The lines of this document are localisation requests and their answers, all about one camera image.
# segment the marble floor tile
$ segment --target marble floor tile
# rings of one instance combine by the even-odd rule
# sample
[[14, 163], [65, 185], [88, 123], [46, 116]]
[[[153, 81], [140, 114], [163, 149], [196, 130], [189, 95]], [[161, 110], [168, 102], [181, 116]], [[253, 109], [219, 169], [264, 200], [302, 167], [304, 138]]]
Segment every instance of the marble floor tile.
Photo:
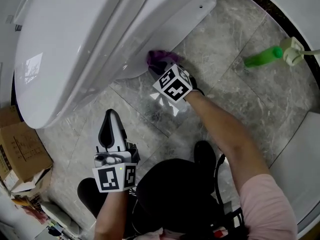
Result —
[[243, 59], [279, 45], [287, 34], [266, 16], [232, 64], [234, 72], [258, 95], [275, 118], [274, 153], [279, 154], [310, 109], [320, 105], [320, 91], [305, 61], [288, 66], [284, 61], [245, 68]]
[[[208, 93], [226, 72], [266, 13], [251, 0], [217, 0], [216, 7], [177, 46], [174, 52]], [[190, 114], [190, 106], [180, 101], [169, 104], [153, 88], [155, 81], [146, 72], [134, 79], [111, 84], [121, 97], [166, 136], [170, 136]]]
[[231, 69], [207, 96], [246, 126], [270, 166], [276, 156], [273, 139], [277, 129], [275, 118], [261, 99]]
[[66, 122], [73, 128], [74, 131], [76, 131], [76, 133], [78, 135], [81, 134], [81, 131], [82, 131], [82, 129], [85, 125], [85, 122], [87, 120], [87, 116], [88, 116], [93, 104], [96, 102], [96, 99], [97, 98], [92, 100], [85, 107], [75, 111], [74, 113], [72, 113], [71, 116], [69, 116], [65, 119]]
[[77, 115], [68, 118], [48, 128], [37, 129], [36, 132], [46, 151], [54, 161], [54, 170], [65, 170], [80, 136], [80, 128], [84, 122], [76, 123]]

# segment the person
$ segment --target person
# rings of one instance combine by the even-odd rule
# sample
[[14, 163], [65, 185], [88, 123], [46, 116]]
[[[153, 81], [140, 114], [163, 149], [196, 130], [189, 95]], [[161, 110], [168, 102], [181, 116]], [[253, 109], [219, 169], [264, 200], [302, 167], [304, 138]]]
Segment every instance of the person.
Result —
[[[191, 91], [185, 100], [228, 160], [247, 229], [245, 239], [296, 239], [293, 210], [245, 127], [200, 91]], [[84, 179], [78, 196], [96, 217], [95, 240], [210, 239], [210, 225], [223, 214], [211, 195], [215, 167], [213, 149], [200, 141], [194, 162], [170, 159], [156, 164], [138, 183], [136, 196], [129, 191], [100, 193], [93, 178]], [[230, 239], [223, 234], [215, 237]]]

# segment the white toilet bowl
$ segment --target white toilet bowl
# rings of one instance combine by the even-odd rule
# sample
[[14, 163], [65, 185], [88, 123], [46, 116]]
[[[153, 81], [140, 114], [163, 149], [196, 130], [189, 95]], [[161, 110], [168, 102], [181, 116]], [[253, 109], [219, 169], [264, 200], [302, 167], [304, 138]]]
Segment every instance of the white toilet bowl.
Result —
[[15, 56], [20, 112], [44, 128], [112, 81], [148, 70], [150, 50], [175, 48], [216, 0], [33, 0]]

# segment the black pants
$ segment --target black pants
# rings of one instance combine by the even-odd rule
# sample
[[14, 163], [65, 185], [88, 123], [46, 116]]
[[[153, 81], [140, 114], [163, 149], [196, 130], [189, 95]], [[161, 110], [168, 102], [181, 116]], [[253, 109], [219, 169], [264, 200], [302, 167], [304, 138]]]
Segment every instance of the black pants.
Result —
[[[124, 237], [163, 227], [174, 232], [205, 232], [220, 215], [213, 191], [213, 172], [195, 163], [171, 159], [158, 163], [141, 179], [136, 197], [130, 195]], [[78, 196], [97, 217], [107, 193], [100, 193], [93, 178], [78, 186]]]

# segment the leg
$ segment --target leg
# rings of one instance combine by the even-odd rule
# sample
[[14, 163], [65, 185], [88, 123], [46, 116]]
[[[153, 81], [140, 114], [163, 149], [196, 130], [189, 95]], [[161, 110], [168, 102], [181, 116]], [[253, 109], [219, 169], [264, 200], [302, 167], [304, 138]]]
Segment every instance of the leg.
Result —
[[77, 189], [78, 197], [95, 218], [104, 205], [108, 193], [100, 193], [94, 178], [83, 179]]
[[194, 146], [194, 162], [201, 173], [200, 177], [206, 179], [207, 190], [211, 194], [215, 191], [215, 169], [217, 164], [216, 154], [205, 140], [198, 141]]
[[139, 182], [136, 193], [144, 210], [163, 227], [180, 233], [205, 231], [220, 216], [208, 179], [195, 163], [171, 159], [155, 165]]

